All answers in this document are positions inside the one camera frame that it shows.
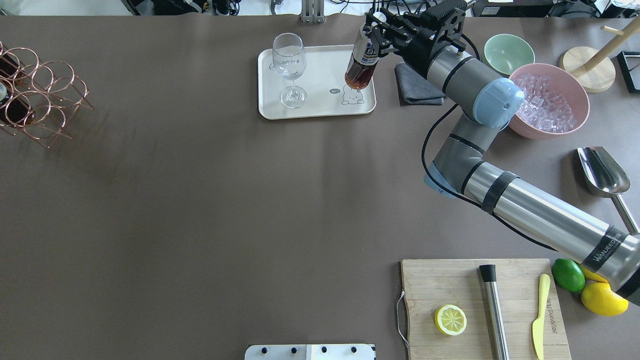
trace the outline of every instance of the lemon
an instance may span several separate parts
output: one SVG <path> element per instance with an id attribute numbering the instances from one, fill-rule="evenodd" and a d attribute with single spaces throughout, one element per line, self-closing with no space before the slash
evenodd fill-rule
<path id="1" fill-rule="evenodd" d="M 551 273 L 561 288 L 578 293 L 584 287 L 584 274 L 578 264 L 571 259 L 558 259 L 551 266 Z"/>
<path id="2" fill-rule="evenodd" d="M 467 328 L 467 316 L 458 306 L 447 304 L 436 311 L 438 330 L 447 335 L 460 335 Z"/>
<path id="3" fill-rule="evenodd" d="M 580 298 L 587 309 L 598 315 L 620 315 L 629 307 L 629 301 L 613 292 L 606 282 L 588 284 L 582 289 Z"/>
<path id="4" fill-rule="evenodd" d="M 582 270 L 582 273 L 584 274 L 584 277 L 589 279 L 589 280 L 593 280 L 593 281 L 597 281 L 597 282 L 606 282 L 607 284 L 609 283 L 609 281 L 605 278 L 603 278 L 602 276 L 594 273 L 594 272 L 590 272 L 587 268 L 585 268 L 584 266 L 580 265 L 580 269 Z"/>

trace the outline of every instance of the round wooden base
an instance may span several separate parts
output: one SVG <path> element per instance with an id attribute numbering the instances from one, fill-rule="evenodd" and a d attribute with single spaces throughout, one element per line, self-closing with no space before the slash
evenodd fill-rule
<path id="1" fill-rule="evenodd" d="M 569 49 L 560 57 L 559 66 L 573 75 L 586 92 L 603 92 L 613 85 L 616 79 L 616 68 L 609 58 L 605 58 L 593 69 L 587 71 L 584 64 L 596 53 L 597 49 L 578 46 Z"/>

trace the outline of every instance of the metal scoop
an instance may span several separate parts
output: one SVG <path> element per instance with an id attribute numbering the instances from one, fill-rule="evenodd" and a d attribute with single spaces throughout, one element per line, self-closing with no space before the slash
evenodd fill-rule
<path id="1" fill-rule="evenodd" d="M 610 197 L 629 233 L 637 235 L 638 224 L 621 196 L 631 186 L 627 173 L 601 146 L 579 147 L 576 151 L 587 177 L 589 190 L 599 197 Z"/>

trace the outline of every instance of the robotic arm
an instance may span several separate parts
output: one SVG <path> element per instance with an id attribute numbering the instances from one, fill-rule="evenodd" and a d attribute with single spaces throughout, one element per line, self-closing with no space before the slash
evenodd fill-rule
<path id="1" fill-rule="evenodd" d="M 379 57 L 400 55 L 463 110 L 428 167 L 427 184 L 475 202 L 605 277 L 612 290 L 640 305 L 639 239 L 483 160 L 524 95 L 465 52 L 460 36 L 466 9 L 464 0 L 445 0 L 420 15 L 382 9 L 381 19 L 366 17 L 366 34 Z"/>

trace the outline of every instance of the brown table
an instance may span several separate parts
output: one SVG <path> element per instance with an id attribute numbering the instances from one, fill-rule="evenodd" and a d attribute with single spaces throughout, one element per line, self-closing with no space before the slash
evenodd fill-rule
<path id="1" fill-rule="evenodd" d="M 468 19 L 465 33 L 480 48 L 520 35 L 555 64 L 573 46 L 604 45 L 600 25 L 626 22 Z M 561 256 L 424 185 L 420 147 L 450 103 L 402 106 L 397 56 L 378 65 L 368 115 L 259 115 L 257 55 L 275 35 L 349 44 L 361 23 L 0 17 L 1 41 L 71 63 L 96 109 L 50 150 L 0 134 L 0 357 L 242 359 L 251 344 L 366 342 L 378 359 L 402 359 L 400 260 Z M 621 49 L 640 49 L 640 37 Z M 573 153 L 604 145 L 638 181 L 640 101 L 620 76 L 589 98 L 575 134 L 506 130 L 486 158 L 623 228 Z M 436 131 L 430 158 L 457 118 Z M 625 198 L 640 217 L 634 185 Z M 604 318 L 559 293 L 574 359 L 638 358 L 640 307 Z"/>

